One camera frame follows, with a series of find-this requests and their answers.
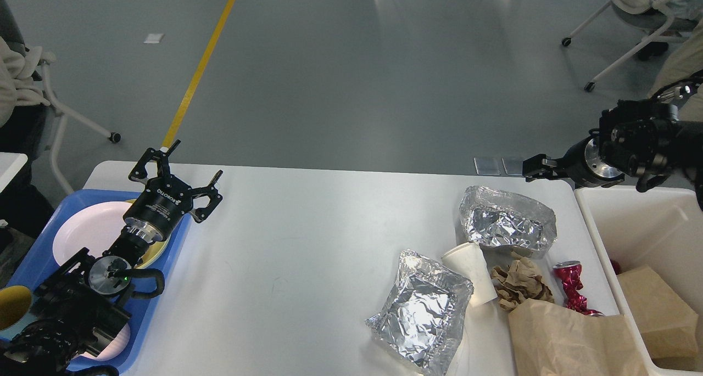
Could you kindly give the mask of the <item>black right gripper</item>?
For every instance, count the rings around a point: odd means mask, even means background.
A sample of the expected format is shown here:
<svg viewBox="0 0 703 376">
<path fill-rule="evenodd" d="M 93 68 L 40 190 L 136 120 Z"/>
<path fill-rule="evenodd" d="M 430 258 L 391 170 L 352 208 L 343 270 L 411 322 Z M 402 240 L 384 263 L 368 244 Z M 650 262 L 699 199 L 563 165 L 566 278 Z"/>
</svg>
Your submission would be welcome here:
<svg viewBox="0 0 703 376">
<path fill-rule="evenodd" d="M 598 141 L 590 137 L 572 146 L 562 158 L 536 154 L 525 159 L 522 177 L 527 182 L 570 178 L 578 187 L 608 188 L 622 183 L 625 174 L 602 160 Z"/>
</svg>

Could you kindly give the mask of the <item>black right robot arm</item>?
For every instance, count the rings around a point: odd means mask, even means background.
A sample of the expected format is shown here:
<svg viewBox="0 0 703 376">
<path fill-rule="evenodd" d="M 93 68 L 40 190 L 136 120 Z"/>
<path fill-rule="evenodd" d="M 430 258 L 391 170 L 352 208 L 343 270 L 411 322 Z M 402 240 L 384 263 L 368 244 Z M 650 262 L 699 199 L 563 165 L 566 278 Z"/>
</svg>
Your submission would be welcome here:
<svg viewBox="0 0 703 376">
<path fill-rule="evenodd" d="M 577 187 L 609 188 L 626 177 L 646 193 L 671 176 L 684 177 L 702 204 L 702 128 L 679 119 L 675 99 L 701 93 L 701 71 L 663 86 L 645 100 L 620 100 L 605 109 L 588 137 L 562 158 L 537 154 L 522 163 L 527 182 L 569 178 Z"/>
</svg>

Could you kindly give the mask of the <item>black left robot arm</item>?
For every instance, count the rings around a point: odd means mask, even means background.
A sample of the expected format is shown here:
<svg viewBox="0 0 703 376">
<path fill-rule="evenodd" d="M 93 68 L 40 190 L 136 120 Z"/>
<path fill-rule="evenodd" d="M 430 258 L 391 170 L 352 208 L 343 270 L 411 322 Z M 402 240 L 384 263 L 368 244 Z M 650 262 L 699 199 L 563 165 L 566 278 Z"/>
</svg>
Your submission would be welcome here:
<svg viewBox="0 0 703 376">
<path fill-rule="evenodd" d="M 100 256 L 81 248 L 30 293 L 27 306 L 2 303 L 3 375 L 71 375 L 70 361 L 81 353 L 99 356 L 131 319 L 130 300 L 158 298 L 165 274 L 143 268 L 153 244 L 163 242 L 186 215 L 205 221 L 221 203 L 216 188 L 222 171 L 208 185 L 192 187 L 174 176 L 169 157 L 178 147 L 146 149 L 128 178 L 143 192 L 122 216 L 120 235 Z"/>
</svg>

